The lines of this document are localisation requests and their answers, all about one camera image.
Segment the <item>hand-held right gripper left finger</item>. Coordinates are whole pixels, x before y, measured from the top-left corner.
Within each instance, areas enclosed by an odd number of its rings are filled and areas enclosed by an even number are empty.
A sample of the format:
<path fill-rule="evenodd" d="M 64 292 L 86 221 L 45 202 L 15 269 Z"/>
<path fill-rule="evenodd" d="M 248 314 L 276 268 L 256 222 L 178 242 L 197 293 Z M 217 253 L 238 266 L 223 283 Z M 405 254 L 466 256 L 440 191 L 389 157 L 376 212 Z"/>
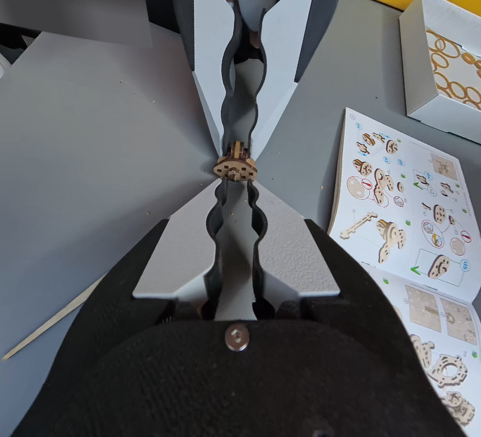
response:
<path fill-rule="evenodd" d="M 227 180 L 216 180 L 173 213 L 133 291 L 135 299 L 187 302 L 213 320 L 223 284 L 216 235 Z"/>

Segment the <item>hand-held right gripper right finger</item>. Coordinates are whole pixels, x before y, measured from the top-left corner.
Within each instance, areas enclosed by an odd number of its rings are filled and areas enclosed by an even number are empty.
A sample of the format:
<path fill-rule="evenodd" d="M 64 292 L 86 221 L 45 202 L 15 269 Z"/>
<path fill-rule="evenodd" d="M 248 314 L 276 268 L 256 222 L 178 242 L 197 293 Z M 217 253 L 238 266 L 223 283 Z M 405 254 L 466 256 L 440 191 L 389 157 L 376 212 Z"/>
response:
<path fill-rule="evenodd" d="M 285 302 L 338 297 L 340 288 L 305 218 L 256 181 L 247 190 L 258 235 L 252 260 L 256 319 L 274 319 Z"/>

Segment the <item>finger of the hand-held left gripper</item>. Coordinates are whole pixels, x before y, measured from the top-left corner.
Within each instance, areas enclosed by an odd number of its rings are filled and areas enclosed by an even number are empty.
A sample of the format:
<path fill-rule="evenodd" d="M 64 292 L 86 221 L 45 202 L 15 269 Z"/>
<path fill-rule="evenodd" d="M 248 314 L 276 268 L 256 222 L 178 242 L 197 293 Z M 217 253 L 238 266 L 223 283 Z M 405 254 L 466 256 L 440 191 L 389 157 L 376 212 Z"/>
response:
<path fill-rule="evenodd" d="M 256 95 L 250 152 L 261 153 L 297 87 L 295 76 L 312 0 L 280 0 L 263 17 L 264 77 Z"/>
<path fill-rule="evenodd" d="M 219 156 L 225 153 L 234 95 L 233 58 L 242 36 L 238 7 L 226 0 L 194 0 L 194 71 L 209 131 Z"/>

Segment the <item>small wooden puzzle assembly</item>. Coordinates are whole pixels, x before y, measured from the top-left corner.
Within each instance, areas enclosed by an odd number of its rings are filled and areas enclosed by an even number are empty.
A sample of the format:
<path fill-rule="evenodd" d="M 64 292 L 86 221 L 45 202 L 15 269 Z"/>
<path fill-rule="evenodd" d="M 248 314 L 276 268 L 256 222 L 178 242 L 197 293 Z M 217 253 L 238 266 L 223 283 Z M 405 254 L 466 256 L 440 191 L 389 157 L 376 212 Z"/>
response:
<path fill-rule="evenodd" d="M 230 181 L 249 181 L 257 177 L 256 162 L 250 158 L 244 142 L 235 141 L 220 157 L 213 168 L 213 173 Z"/>

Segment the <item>grey desk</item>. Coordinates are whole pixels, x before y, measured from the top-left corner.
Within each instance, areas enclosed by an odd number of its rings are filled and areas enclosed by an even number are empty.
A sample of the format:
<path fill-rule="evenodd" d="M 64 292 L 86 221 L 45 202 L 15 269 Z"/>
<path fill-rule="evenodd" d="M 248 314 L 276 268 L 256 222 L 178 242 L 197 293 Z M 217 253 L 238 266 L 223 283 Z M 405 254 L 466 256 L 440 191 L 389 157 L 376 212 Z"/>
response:
<path fill-rule="evenodd" d="M 346 107 L 457 157 L 480 219 L 480 145 L 406 117 L 399 12 L 339 0 L 257 160 L 328 228 Z M 180 36 L 141 49 L 42 33 L 1 79 L 1 357 L 213 180 Z"/>

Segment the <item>white box of rubber rings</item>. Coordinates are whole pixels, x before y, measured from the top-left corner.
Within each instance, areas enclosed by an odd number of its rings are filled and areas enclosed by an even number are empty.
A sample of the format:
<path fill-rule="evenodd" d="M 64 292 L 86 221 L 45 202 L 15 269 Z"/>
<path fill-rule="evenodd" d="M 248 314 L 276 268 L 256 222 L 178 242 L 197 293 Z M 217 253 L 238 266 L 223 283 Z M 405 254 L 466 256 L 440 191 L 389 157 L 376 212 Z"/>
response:
<path fill-rule="evenodd" d="M 413 0 L 399 23 L 407 116 L 480 143 L 480 17 Z"/>

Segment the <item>puzzle instruction booklet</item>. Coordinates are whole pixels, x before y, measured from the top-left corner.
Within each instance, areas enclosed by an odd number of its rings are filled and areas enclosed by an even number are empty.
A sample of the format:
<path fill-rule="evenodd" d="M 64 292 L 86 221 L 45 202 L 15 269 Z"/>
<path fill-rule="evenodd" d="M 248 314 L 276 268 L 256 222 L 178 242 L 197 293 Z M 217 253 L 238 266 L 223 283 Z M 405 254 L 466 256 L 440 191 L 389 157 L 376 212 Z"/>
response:
<path fill-rule="evenodd" d="M 480 233 L 459 160 L 346 108 L 328 234 L 391 302 L 454 421 L 480 436 Z"/>

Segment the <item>thin wooden strip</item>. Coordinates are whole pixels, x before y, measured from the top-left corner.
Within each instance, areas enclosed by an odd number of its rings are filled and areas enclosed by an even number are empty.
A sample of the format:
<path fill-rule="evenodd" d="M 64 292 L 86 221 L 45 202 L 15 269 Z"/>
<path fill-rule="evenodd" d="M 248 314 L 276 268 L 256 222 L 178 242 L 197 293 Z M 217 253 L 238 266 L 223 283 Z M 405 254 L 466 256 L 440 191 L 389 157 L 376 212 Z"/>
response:
<path fill-rule="evenodd" d="M 99 283 L 103 280 L 103 278 L 106 275 L 107 273 L 105 273 L 103 276 L 101 276 L 96 281 L 94 281 L 92 285 L 90 285 L 86 290 L 84 290 L 81 294 L 79 294 L 76 298 L 74 298 L 71 302 L 69 302 L 64 308 L 62 308 L 60 311 L 54 314 L 50 319 L 48 319 L 44 324 L 42 324 L 39 328 L 37 328 L 33 333 L 31 333 L 24 340 L 18 343 L 14 348 L 12 348 L 9 352 L 7 352 L 3 356 L 2 361 L 3 362 L 7 361 L 11 357 L 13 357 L 15 354 L 17 354 L 27 345 L 32 343 L 42 334 L 44 334 L 48 329 L 56 325 L 63 318 L 71 314 L 74 310 L 81 307 L 88 300 L 90 295 L 93 293 L 93 291 L 96 289 L 96 287 L 99 285 Z"/>

